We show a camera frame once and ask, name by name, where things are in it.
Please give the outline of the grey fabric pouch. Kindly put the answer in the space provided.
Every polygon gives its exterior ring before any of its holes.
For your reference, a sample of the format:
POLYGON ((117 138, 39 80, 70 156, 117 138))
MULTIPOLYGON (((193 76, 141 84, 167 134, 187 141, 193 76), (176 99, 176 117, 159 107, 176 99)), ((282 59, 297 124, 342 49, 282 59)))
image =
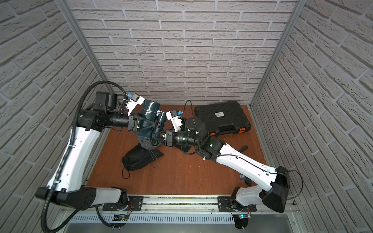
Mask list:
POLYGON ((147 138, 143 136, 138 136, 138 142, 141 145, 141 147, 146 150, 155 150, 162 145, 159 141, 155 139, 151 139, 151 138, 147 138))

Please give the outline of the black printed drawstring pouch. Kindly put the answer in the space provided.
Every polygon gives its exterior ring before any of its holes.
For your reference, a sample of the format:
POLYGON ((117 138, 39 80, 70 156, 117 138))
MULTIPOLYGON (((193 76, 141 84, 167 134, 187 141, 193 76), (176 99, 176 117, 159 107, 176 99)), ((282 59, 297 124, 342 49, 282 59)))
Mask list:
POLYGON ((122 158, 122 177, 130 178, 130 172, 142 169, 151 163, 155 163, 160 157, 164 156, 158 150, 148 150, 142 148, 140 144, 132 148, 122 158))

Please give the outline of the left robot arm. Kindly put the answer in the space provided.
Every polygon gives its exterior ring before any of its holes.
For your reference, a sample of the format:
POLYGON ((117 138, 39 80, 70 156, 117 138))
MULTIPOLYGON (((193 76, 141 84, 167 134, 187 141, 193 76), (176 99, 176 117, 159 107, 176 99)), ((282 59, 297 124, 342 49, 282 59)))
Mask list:
POLYGON ((112 204, 119 210, 132 210, 133 206, 127 192, 120 188, 97 188, 83 185, 83 174, 93 146, 102 131, 106 128, 128 128, 135 131, 137 121, 143 117, 132 115, 137 105, 142 105, 145 99, 138 94, 127 94, 123 91, 123 108, 115 111, 117 96, 112 93, 100 93, 90 109, 83 109, 88 94, 96 86, 110 84, 111 81, 98 81, 91 84, 82 94, 71 125, 69 142, 61 161, 45 187, 37 189, 35 196, 45 201, 41 213, 41 229, 45 233, 56 233, 79 212, 101 205, 112 204), (73 213, 54 229, 48 227, 47 212, 50 204, 73 208, 73 213))

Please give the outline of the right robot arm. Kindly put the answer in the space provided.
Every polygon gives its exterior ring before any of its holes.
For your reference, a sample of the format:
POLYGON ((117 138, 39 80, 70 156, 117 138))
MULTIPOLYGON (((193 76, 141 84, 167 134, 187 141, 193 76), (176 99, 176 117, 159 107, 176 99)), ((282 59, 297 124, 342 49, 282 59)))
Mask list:
POLYGON ((152 135, 153 140, 168 146, 191 146, 204 160, 225 165, 251 181, 257 187, 237 187, 230 199, 231 205, 246 208, 262 202, 269 209, 282 213, 289 200, 290 170, 283 166, 274 168, 264 165, 244 155, 222 139, 208 133, 206 125, 198 117, 188 119, 177 116, 172 119, 173 129, 163 130, 158 126, 152 135))

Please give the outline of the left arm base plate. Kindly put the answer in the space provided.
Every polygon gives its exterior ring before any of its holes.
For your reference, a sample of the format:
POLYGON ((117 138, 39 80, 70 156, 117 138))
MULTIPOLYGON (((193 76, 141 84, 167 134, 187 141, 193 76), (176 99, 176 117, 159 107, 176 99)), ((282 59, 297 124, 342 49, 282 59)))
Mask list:
POLYGON ((143 205, 144 196, 128 196, 127 202, 124 204, 119 203, 109 203, 103 206, 103 211, 125 211, 130 212, 130 210, 134 212, 141 211, 143 205))

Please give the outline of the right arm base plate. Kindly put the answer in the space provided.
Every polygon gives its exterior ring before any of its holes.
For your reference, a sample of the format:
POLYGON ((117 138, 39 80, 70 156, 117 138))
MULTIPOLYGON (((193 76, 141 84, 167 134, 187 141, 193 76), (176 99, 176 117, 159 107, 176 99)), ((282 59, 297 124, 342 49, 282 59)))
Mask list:
POLYGON ((236 201, 232 201, 228 196, 218 196, 218 210, 219 212, 256 212, 257 207, 255 204, 248 205, 247 207, 242 206, 236 201))

